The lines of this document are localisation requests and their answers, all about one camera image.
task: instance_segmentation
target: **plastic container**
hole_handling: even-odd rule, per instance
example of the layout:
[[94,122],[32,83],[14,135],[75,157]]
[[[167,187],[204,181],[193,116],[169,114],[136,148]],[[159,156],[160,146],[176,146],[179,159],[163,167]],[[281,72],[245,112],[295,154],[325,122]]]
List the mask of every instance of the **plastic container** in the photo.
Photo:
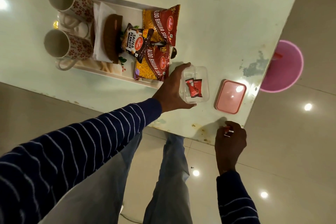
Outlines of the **plastic container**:
[[245,96],[246,86],[239,82],[225,80],[220,90],[216,109],[221,112],[236,114]]
[[261,91],[276,93],[286,90],[296,83],[303,71],[303,55],[295,44],[280,40],[275,53],[281,57],[271,60]]
[[[202,79],[201,94],[202,97],[191,97],[189,87],[186,80],[193,78],[194,80]],[[180,96],[188,104],[196,104],[209,100],[209,81],[208,70],[204,66],[191,66],[183,70],[180,83]]]

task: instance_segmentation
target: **white table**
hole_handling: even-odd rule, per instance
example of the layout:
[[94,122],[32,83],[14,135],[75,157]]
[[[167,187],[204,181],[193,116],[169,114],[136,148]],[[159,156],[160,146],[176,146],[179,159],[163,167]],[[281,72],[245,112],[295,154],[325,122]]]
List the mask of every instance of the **white table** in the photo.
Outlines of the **white table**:
[[[150,126],[213,145],[221,117],[244,125],[295,0],[128,1],[167,8],[181,4],[178,56],[173,61],[190,61],[209,71],[208,102],[164,113]],[[145,86],[78,69],[58,71],[43,46],[57,14],[48,0],[2,0],[0,4],[1,82],[101,112],[154,94]],[[214,108],[223,79],[248,87],[235,115]]]

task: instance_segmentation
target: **navy blue striped sweater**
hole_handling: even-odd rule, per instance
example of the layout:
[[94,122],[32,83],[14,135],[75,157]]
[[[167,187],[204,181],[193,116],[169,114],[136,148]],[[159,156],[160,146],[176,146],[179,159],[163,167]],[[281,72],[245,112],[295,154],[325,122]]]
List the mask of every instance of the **navy blue striped sweater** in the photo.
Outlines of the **navy blue striped sweater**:
[[[0,224],[38,223],[67,191],[123,149],[161,112],[160,103],[150,98],[44,134],[4,154]],[[223,223],[258,223],[255,206],[236,172],[218,177],[217,190]]]

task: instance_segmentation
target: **bucket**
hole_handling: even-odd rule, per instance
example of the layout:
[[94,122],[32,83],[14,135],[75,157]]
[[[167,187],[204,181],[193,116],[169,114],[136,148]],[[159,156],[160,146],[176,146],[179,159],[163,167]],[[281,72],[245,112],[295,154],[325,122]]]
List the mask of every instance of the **bucket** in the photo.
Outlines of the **bucket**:
[[303,71],[303,55],[295,44],[280,40],[275,54],[280,58],[271,60],[261,91],[276,93],[286,90],[296,83]]

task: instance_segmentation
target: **white mug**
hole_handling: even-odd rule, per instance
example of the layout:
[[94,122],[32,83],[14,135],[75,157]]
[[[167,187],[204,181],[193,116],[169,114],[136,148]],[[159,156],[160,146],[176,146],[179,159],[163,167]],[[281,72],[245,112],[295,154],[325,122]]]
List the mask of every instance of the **white mug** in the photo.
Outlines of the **white mug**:
[[69,14],[82,22],[93,21],[93,2],[91,0],[49,0],[58,11]]
[[[92,45],[88,40],[57,29],[52,29],[45,35],[44,47],[56,58],[56,68],[62,71],[69,70],[78,60],[87,60],[93,54]],[[61,67],[63,60],[72,62],[66,67]]]
[[81,22],[80,20],[62,12],[58,12],[57,18],[58,29],[82,38],[86,38],[89,35],[90,26],[87,23]]

